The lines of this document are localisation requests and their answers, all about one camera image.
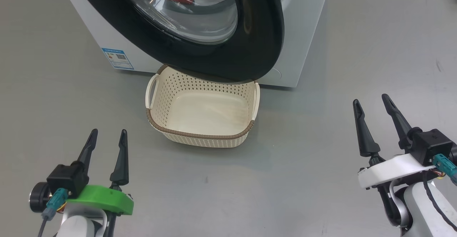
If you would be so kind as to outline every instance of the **green plastic part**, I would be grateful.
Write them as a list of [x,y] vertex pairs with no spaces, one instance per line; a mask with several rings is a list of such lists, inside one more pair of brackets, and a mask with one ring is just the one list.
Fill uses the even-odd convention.
[[78,198],[69,198],[67,202],[81,203],[118,215],[131,215],[134,201],[125,193],[100,185],[86,185]]

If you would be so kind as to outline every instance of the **beige plastic basket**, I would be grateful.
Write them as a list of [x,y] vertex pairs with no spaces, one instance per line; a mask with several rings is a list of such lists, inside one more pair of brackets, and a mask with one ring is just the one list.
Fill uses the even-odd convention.
[[162,67],[146,90],[146,115],[168,139],[193,146],[232,148],[256,120],[258,83],[216,84]]

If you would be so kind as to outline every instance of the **gray floor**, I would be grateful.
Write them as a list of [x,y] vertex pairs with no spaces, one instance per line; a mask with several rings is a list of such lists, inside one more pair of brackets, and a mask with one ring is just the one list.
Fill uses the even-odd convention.
[[[0,0],[2,236],[35,236],[28,195],[99,139],[90,183],[109,185],[129,131],[133,216],[116,236],[396,236],[377,191],[361,190],[351,102],[386,158],[401,153],[381,94],[409,122],[457,141],[457,0],[327,0],[296,89],[262,89],[235,149],[183,146],[147,122],[150,75],[111,68],[69,0]],[[457,206],[457,188],[437,181]],[[59,218],[46,228],[51,236]]]

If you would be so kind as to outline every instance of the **cable connector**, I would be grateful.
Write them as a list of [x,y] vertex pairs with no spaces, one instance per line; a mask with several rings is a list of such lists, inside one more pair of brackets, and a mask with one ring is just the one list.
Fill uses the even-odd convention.
[[46,209],[41,213],[41,217],[51,221],[56,215],[57,210],[67,201],[68,192],[64,188],[58,188],[52,198],[46,203]]
[[447,174],[454,185],[457,186],[457,167],[443,154],[437,154],[433,157],[433,165]]

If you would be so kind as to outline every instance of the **transparent door glass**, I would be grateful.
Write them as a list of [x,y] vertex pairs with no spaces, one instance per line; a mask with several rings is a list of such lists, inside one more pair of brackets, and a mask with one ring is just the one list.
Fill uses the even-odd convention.
[[235,0],[132,0],[148,19],[187,40],[219,44],[235,31]]

